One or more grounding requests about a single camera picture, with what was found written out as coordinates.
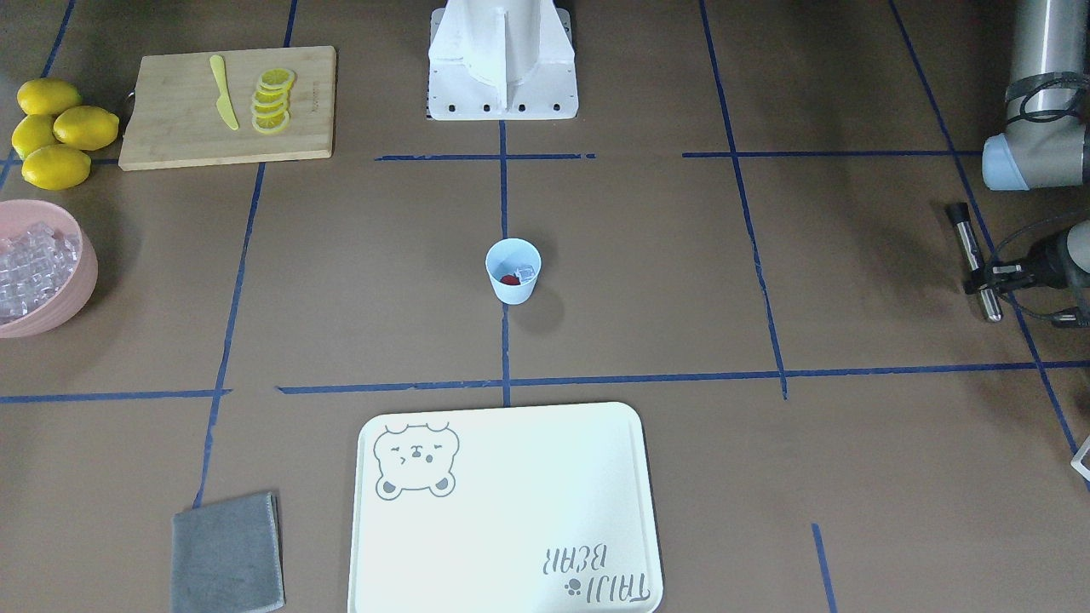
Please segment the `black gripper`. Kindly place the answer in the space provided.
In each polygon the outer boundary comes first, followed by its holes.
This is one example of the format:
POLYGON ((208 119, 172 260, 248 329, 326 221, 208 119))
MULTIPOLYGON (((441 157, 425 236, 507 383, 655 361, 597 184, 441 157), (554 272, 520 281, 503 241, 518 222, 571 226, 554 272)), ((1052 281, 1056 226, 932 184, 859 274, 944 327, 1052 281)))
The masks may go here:
POLYGON ((970 264, 969 279, 964 283, 965 295, 981 295, 986 289, 997 295, 1012 295, 1019 289, 1068 288, 1058 242, 1036 242, 1026 256, 1013 261, 986 261, 978 249, 973 256, 976 264, 970 264))

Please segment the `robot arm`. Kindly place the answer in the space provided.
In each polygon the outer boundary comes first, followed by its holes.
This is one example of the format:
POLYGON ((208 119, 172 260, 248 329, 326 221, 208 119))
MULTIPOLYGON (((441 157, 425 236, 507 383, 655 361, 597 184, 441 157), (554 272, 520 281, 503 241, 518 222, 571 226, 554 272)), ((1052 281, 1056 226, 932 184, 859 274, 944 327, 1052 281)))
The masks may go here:
POLYGON ((982 152, 992 191, 1087 185, 1087 3, 1020 1, 1006 124, 982 152))

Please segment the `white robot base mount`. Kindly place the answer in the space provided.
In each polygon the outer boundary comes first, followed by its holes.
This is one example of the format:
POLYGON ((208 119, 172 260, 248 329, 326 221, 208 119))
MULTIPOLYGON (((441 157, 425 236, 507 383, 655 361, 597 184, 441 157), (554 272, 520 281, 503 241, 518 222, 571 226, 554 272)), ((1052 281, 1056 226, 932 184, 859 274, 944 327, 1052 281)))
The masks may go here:
POLYGON ((577 116, 576 39, 553 1, 448 1, 431 14, 426 115, 436 121, 577 116))

